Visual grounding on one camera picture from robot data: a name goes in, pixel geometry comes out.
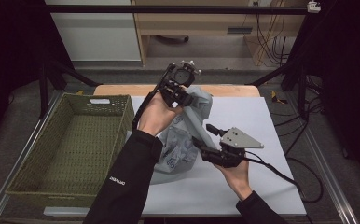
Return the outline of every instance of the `black jacket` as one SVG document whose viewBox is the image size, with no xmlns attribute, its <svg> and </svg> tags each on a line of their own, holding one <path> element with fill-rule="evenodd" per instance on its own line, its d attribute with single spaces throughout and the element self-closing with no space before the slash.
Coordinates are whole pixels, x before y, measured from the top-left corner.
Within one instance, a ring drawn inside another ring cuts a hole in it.
<svg viewBox="0 0 360 224">
<path fill-rule="evenodd" d="M 113 164 L 84 223 L 137 223 L 145 207 L 154 165 L 161 151 L 162 143 L 157 137 L 134 130 Z M 255 192 L 243 202 L 238 202 L 236 207 L 246 223 L 286 223 Z"/>
</svg>

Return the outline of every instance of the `wire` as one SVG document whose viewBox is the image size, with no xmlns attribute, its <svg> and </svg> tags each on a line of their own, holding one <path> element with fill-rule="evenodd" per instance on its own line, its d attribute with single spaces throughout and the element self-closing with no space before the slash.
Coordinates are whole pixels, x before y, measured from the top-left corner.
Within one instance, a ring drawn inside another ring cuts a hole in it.
<svg viewBox="0 0 360 224">
<path fill-rule="evenodd" d="M 283 133 L 283 134 L 278 134 L 278 137 L 283 137 L 283 136 L 287 136 L 291 133 L 296 132 L 298 129 L 302 128 L 305 125 L 305 123 L 301 124 L 299 127 L 297 127 L 295 130 L 291 131 L 290 133 Z"/>
<path fill-rule="evenodd" d="M 296 119 L 298 119 L 298 118 L 300 118 L 300 117 L 301 117 L 301 116 L 298 115 L 298 116 L 293 117 L 293 118 L 291 118 L 291 119 L 289 119 L 289 120 L 287 120 L 287 121 L 284 121 L 284 122 L 282 122 L 282 123 L 275 124 L 274 126 L 275 126 L 275 127 L 282 126 L 282 125 L 287 124 L 287 123 L 290 123 L 291 121 L 294 121 L 294 120 L 296 120 Z"/>
<path fill-rule="evenodd" d="M 234 153 L 230 153 L 230 152 L 227 152 L 227 154 L 229 155 L 232 155 L 233 157 L 238 157 L 237 154 L 234 154 Z M 250 158 L 247 158 L 247 157 L 243 157 L 243 160 L 244 161 L 250 161 L 250 162 L 255 162 L 255 163 L 258 163 L 258 164 L 261 164 L 261 165 L 264 165 L 265 167 L 267 167 L 268 169 L 270 169 L 271 171 L 273 171 L 276 175 L 278 175 L 280 178 L 284 179 L 285 181 L 293 184 L 294 186 L 297 187 L 297 190 L 299 193 L 303 194 L 302 192 L 302 189 L 301 189 L 301 186 L 293 179 L 287 177 L 286 175 L 280 173 L 274 166 L 270 165 L 269 163 L 266 163 L 264 162 L 263 160 L 261 160 L 261 158 L 259 158 L 259 161 L 258 160 L 254 160 L 254 159 L 250 159 Z"/>
<path fill-rule="evenodd" d="M 244 26 L 244 24 L 246 23 L 246 19 L 247 19 L 247 14 L 244 16 L 244 20 L 243 20 L 243 23 L 242 23 L 242 27 Z M 257 42 L 254 42 L 254 41 L 250 41 L 250 40 L 247 40 L 246 39 L 246 42 L 249 42 L 249 43 L 253 43 L 253 44 L 256 44 L 256 45 L 260 45 L 263 49 L 264 49 L 264 46 L 261 45 L 261 42 L 257 43 Z M 261 60 L 259 60 L 261 63 L 263 63 L 266 67 L 276 67 L 276 66 L 269 66 L 267 64 L 265 64 L 264 62 L 262 62 Z"/>
<path fill-rule="evenodd" d="M 283 38 L 283 44 L 282 44 L 282 52 L 281 52 L 281 56 L 280 56 L 280 66 L 282 66 L 283 64 L 283 51 L 284 51 L 284 45 L 285 45 L 285 40 L 286 40 L 286 37 Z"/>
<path fill-rule="evenodd" d="M 312 169 L 311 167 L 309 167 L 307 164 L 305 164 L 304 162 L 302 161 L 299 161 L 297 159 L 294 159 L 294 158 L 291 158 L 291 157 L 287 157 L 287 160 L 288 161 L 295 161 L 297 162 L 298 164 L 304 166 L 309 172 L 311 172 L 314 177 L 316 177 L 317 181 L 319 182 L 319 188 L 320 188 L 320 191 L 319 191 L 319 195 L 315 198 L 315 199 L 312 199 L 312 200 L 302 200 L 304 203 L 317 203 L 319 202 L 322 198 L 323 198 L 323 194 L 324 194 L 324 187 L 323 187 L 323 181 L 322 179 L 318 176 L 318 174 L 316 174 Z"/>
<path fill-rule="evenodd" d="M 284 153 L 285 156 L 288 155 L 288 153 L 290 153 L 291 149 L 293 149 L 293 146 L 296 144 L 297 140 L 300 138 L 300 136 L 303 134 L 303 132 L 305 131 L 306 127 L 308 126 L 308 121 L 306 121 L 305 126 L 302 128 L 302 130 L 298 133 L 296 139 L 293 141 L 293 143 L 291 144 L 291 146 L 288 148 L 288 150 Z"/>
<path fill-rule="evenodd" d="M 317 97 L 313 98 L 313 99 L 309 102 L 308 110 L 306 111 L 306 112 L 308 112 L 308 114 L 307 114 L 307 119 L 309 118 L 309 114 L 310 114 L 310 113 L 318 113 L 318 112 L 322 111 L 322 109 L 321 109 L 321 108 L 323 108 L 322 103 L 316 104 L 316 105 L 312 106 L 312 108 L 310 108 L 310 107 L 311 107 L 311 104 L 313 103 L 313 101 L 315 101 L 315 100 L 317 100 L 317 99 L 320 99 L 320 96 L 317 96 Z"/>
<path fill-rule="evenodd" d="M 308 221 L 309 221 L 311 224 L 313 224 L 312 219 L 309 217 L 308 214 L 306 215 L 306 218 L 308 219 Z"/>
<path fill-rule="evenodd" d="M 262 38 L 263 38 L 263 40 L 264 40 L 264 44 L 261 43 L 261 40 L 260 40 L 259 35 L 262 35 Z M 267 45 L 267 43 L 268 43 L 269 40 L 266 40 L 266 39 L 265 39 L 265 36 L 262 34 L 262 31 L 261 31 L 261 29 L 260 29 L 260 27 L 259 27 L 259 14 L 256 14 L 256 39 L 258 40 L 258 43 L 259 43 L 259 45 L 261 46 L 261 48 L 264 49 L 264 51 L 265 51 L 265 53 L 267 54 L 270 62 L 271 62 L 271 63 L 274 63 L 274 64 L 279 64 L 279 62 L 272 60 L 271 57 L 273 57 L 273 56 L 272 56 L 272 53 L 270 52 L 270 49 L 269 49 L 269 48 L 268 48 L 268 50 L 265 49 L 265 46 Z"/>
<path fill-rule="evenodd" d="M 321 103 L 315 105 L 314 107 L 315 107 L 315 108 L 313 109 L 313 111 L 310 112 L 311 114 L 320 113 L 320 112 L 322 112 L 322 111 L 325 109 L 325 107 L 324 107 Z"/>
<path fill-rule="evenodd" d="M 173 66 L 174 66 L 174 64 L 169 64 L 169 66 L 166 68 L 165 72 L 162 74 L 158 84 L 155 86 L 154 90 L 148 93 L 148 95 L 145 97 L 142 104 L 139 106 L 139 109 L 137 110 L 137 112 L 133 118 L 133 121 L 132 121 L 132 129 L 133 130 L 135 130 L 137 128 L 137 124 L 139 123 L 139 119 L 140 119 L 140 117 L 142 117 L 142 114 L 145 111 L 145 108 L 148 106 L 148 104 L 150 103 L 151 99 L 153 99 L 155 94 L 159 91 L 159 88 L 161 87 L 161 84 L 162 84 L 164 78 L 166 78 L 166 76 L 168 75 L 170 70 L 173 69 Z"/>
<path fill-rule="evenodd" d="M 284 45 L 285 45 L 285 40 L 287 39 L 287 37 L 285 36 L 284 37 L 284 40 L 283 40 L 283 44 L 282 44 L 282 52 L 281 53 L 278 53 L 278 52 L 276 52 L 276 46 L 277 46 L 277 41 L 276 41 L 276 39 L 277 39 L 277 37 L 279 37 L 279 36 L 275 36 L 274 38 L 273 38 L 273 41 L 272 41 L 272 49 L 273 49 L 273 53 L 274 53 L 274 55 L 276 56 L 276 57 L 283 57 L 284 55 L 285 56 L 288 56 L 288 55 L 290 55 L 290 54 L 283 54 L 283 51 L 284 51 Z"/>
<path fill-rule="evenodd" d="M 256 153 L 253 153 L 253 152 L 249 152 L 249 151 L 245 151 L 246 153 L 249 153 L 250 155 L 253 155 L 255 157 L 257 157 L 259 160 L 261 160 L 262 162 L 264 162 L 261 157 L 259 157 Z"/>
<path fill-rule="evenodd" d="M 296 115 L 296 114 L 278 114 L 278 113 L 272 113 L 272 112 L 270 112 L 270 114 L 276 115 L 276 116 L 293 116 L 293 115 Z"/>
</svg>

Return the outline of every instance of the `green woven basket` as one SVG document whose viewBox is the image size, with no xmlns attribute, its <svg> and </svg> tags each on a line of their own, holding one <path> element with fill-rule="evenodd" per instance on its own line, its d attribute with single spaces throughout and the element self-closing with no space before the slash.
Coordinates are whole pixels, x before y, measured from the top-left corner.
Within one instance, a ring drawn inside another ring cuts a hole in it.
<svg viewBox="0 0 360 224">
<path fill-rule="evenodd" d="M 90 207 L 133 116 L 129 95 L 64 94 L 6 193 L 39 206 Z"/>
</svg>

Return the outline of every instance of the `crumpled plastic bag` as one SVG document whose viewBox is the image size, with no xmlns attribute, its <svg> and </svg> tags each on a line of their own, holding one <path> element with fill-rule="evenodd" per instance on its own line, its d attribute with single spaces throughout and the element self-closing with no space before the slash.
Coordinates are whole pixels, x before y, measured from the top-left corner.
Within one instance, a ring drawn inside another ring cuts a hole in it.
<svg viewBox="0 0 360 224">
<path fill-rule="evenodd" d="M 194 147 L 192 136 L 203 139 L 198 129 L 202 129 L 203 120 L 209 118 L 213 99 L 210 93 L 199 86 L 191 86 L 187 93 L 194 98 L 192 104 L 186 106 L 184 112 L 159 136 L 163 149 L 154 170 L 160 173 L 184 173 L 192 168 L 197 158 L 199 150 Z"/>
</svg>

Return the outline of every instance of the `black stand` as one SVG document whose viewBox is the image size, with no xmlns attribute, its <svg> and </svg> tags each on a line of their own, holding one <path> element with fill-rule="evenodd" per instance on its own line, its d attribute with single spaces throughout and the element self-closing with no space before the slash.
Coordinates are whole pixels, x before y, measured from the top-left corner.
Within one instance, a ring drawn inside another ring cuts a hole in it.
<svg viewBox="0 0 360 224">
<path fill-rule="evenodd" d="M 21 0 L 1 0 L 1 4 L 2 9 L 8 15 L 8 20 L 12 22 L 21 39 L 27 43 L 27 50 L 33 55 L 31 64 L 34 61 L 38 66 L 41 99 L 40 118 L 43 118 L 48 111 L 47 78 L 56 90 L 64 90 L 67 85 L 62 76 L 63 73 L 89 86 L 101 85 L 101 83 L 83 77 L 75 71 L 48 11 L 27 13 L 23 8 L 25 3 Z M 44 0 L 36 0 L 33 1 L 33 4 L 44 6 L 46 3 Z"/>
<path fill-rule="evenodd" d="M 307 56 L 309 52 L 316 49 L 319 43 L 325 43 L 319 39 L 319 30 L 324 24 L 325 19 L 331 9 L 336 5 L 337 1 L 330 2 L 322 8 L 317 15 L 308 14 L 301 25 L 298 32 L 296 42 L 291 49 L 287 63 L 270 72 L 266 76 L 247 85 L 260 86 L 279 75 L 285 75 L 282 81 L 282 89 L 285 91 L 292 90 L 294 86 L 299 85 L 298 89 L 298 112 L 303 119 L 305 115 L 305 93 L 306 93 L 306 69 L 305 64 L 308 63 Z"/>
</svg>

